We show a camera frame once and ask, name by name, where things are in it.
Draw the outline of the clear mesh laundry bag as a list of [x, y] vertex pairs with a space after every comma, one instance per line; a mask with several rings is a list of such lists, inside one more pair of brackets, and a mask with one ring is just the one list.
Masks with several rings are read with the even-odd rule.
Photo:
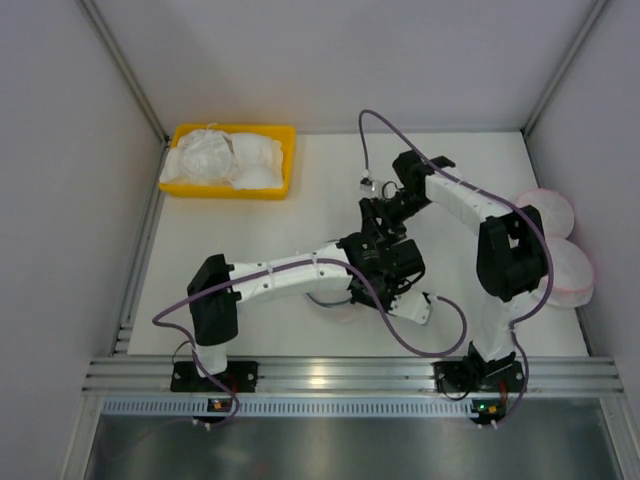
[[311, 293], [306, 293], [305, 297], [311, 304], [322, 311], [322, 315], [326, 319], [335, 322], [351, 322], [358, 314], [358, 309], [351, 303], [349, 298], [340, 300], [322, 299]]

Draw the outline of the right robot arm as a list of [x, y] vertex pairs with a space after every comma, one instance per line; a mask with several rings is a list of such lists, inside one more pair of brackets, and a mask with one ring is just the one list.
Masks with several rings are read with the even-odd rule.
[[389, 198], [361, 198], [360, 230], [338, 245], [364, 276], [351, 282], [353, 302], [394, 313], [427, 298], [414, 288], [426, 266], [405, 223], [431, 204], [446, 209], [477, 239], [475, 270], [485, 292], [467, 357], [484, 369], [504, 368], [515, 358], [514, 301], [549, 272], [542, 222], [536, 208], [517, 208], [455, 178], [454, 165], [443, 156], [425, 162], [414, 151], [400, 154], [393, 163], [399, 189]]

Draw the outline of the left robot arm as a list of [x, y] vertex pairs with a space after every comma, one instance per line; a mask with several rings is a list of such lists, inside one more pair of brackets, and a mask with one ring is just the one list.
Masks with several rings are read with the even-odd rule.
[[271, 262], [229, 263], [225, 256], [208, 257], [187, 286], [194, 296], [234, 280], [232, 286], [209, 293], [189, 304], [200, 376], [227, 369], [227, 346], [239, 333], [241, 304], [311, 293], [344, 291], [349, 301], [386, 314], [427, 322], [430, 301], [413, 286], [426, 273], [414, 241], [376, 242], [370, 235], [353, 233], [307, 253]]

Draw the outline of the upper pink-trimmed laundry bag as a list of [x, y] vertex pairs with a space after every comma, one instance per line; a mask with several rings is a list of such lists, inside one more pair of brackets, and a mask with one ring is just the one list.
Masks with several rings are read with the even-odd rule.
[[518, 207], [533, 206], [540, 213], [545, 235], [567, 239], [575, 226], [575, 211], [567, 198], [557, 191], [536, 188], [522, 193]]

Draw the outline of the pink-trimmed laundry bag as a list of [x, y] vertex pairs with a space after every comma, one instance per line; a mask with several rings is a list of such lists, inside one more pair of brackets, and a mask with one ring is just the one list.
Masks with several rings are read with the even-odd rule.
[[567, 198], [557, 191], [536, 188], [522, 193], [518, 207], [533, 206], [540, 213], [545, 235], [567, 239], [575, 226], [575, 211]]
[[550, 237], [546, 243], [554, 268], [554, 282], [547, 304], [578, 308], [588, 304], [594, 292], [595, 269], [587, 255], [572, 242]]

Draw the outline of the lower pink-trimmed laundry bag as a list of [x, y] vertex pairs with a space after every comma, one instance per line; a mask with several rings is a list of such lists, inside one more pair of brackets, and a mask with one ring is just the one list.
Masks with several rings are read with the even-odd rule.
[[578, 308], [588, 304], [594, 292], [595, 269], [587, 255], [572, 242], [550, 237], [546, 243], [554, 268], [554, 282], [547, 304]]

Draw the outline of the yellow plastic bin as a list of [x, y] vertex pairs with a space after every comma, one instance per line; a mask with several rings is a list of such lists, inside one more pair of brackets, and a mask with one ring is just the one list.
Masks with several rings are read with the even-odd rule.
[[284, 186], [280, 189], [264, 190], [235, 190], [229, 181], [220, 185], [189, 185], [189, 184], [166, 184], [158, 180], [158, 187], [161, 191], [184, 198], [216, 198], [216, 199], [252, 199], [252, 200], [282, 200], [288, 192], [291, 183], [294, 150], [296, 143], [296, 129], [289, 125], [269, 125], [269, 124], [183, 124], [176, 128], [174, 137], [170, 145], [176, 147], [178, 140], [196, 129], [217, 130], [225, 133], [230, 140], [230, 135], [234, 133], [254, 133], [263, 135], [282, 144], [284, 161], [282, 173], [284, 174]]

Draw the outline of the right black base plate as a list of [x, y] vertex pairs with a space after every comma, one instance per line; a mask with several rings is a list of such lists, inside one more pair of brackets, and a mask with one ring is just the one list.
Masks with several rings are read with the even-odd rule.
[[523, 386], [523, 365], [514, 357], [485, 362], [466, 356], [436, 362], [433, 366], [439, 393], [517, 393]]

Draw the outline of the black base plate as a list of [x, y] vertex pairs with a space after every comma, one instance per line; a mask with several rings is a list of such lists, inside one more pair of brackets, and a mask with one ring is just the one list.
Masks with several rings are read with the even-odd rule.
[[439, 393], [517, 393], [523, 386], [523, 365], [514, 357], [485, 362], [466, 356], [436, 362], [433, 366]]
[[[230, 361], [227, 369], [215, 378], [234, 393], [254, 393], [258, 380], [258, 363], [254, 361]], [[193, 361], [180, 361], [173, 365], [171, 392], [201, 393], [222, 392], [209, 379], [201, 377]]]

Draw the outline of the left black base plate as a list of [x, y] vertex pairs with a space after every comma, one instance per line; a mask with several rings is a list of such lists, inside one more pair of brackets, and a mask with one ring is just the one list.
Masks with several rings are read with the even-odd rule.
[[[230, 361], [227, 369], [215, 378], [234, 393], [254, 393], [258, 380], [258, 363], [254, 361]], [[209, 379], [201, 377], [193, 361], [180, 361], [173, 365], [171, 392], [201, 393], [222, 392]]]

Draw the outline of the aluminium front rail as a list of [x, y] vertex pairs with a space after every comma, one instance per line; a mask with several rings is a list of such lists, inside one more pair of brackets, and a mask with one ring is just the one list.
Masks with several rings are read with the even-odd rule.
[[[433, 394], [432, 362], [421, 358], [263, 357], [249, 379], [260, 393]], [[115, 356], [92, 360], [85, 394], [165, 393], [173, 365], [167, 357]], [[613, 360], [600, 357], [533, 357], [528, 394], [545, 398], [619, 397], [624, 388]]]

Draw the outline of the right aluminium frame post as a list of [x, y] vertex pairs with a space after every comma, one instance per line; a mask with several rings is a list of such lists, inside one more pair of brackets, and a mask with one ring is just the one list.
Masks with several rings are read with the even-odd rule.
[[589, 3], [586, 12], [580, 18], [574, 32], [569, 36], [568, 41], [561, 49], [558, 61], [548, 75], [540, 94], [536, 97], [520, 129], [520, 133], [525, 141], [531, 137], [542, 116], [567, 79], [585, 45], [612, 4], [613, 1], [611, 0], [596, 0]]

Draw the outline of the aluminium frame post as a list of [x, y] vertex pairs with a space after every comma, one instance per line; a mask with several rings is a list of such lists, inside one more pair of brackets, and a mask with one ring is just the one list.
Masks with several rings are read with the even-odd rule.
[[166, 144], [169, 135], [156, 114], [146, 92], [140, 83], [134, 69], [132, 68], [124, 50], [120, 46], [108, 21], [104, 17], [97, 1], [78, 0], [76, 5], [84, 15], [87, 23], [94, 31], [97, 39], [101, 43], [111, 63], [117, 70], [125, 87], [129, 91], [134, 103], [140, 110], [154, 136], [162, 143]]
[[589, 3], [586, 12], [580, 18], [574, 32], [569, 36], [568, 41], [561, 49], [558, 61], [548, 75], [540, 94], [536, 97], [520, 129], [520, 133], [525, 141], [531, 137], [542, 116], [567, 79], [585, 45], [612, 4], [613, 1], [611, 0], [596, 0]]

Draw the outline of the left aluminium frame post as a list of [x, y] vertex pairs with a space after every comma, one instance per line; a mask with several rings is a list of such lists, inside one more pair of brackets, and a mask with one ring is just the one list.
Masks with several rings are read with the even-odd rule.
[[124, 50], [120, 46], [108, 21], [104, 17], [97, 1], [78, 0], [76, 5], [84, 15], [87, 23], [94, 31], [97, 39], [101, 43], [111, 63], [117, 70], [125, 87], [129, 91], [134, 103], [140, 110], [154, 136], [162, 143], [166, 144], [169, 135], [156, 114], [146, 92], [140, 83], [134, 69], [132, 68]]

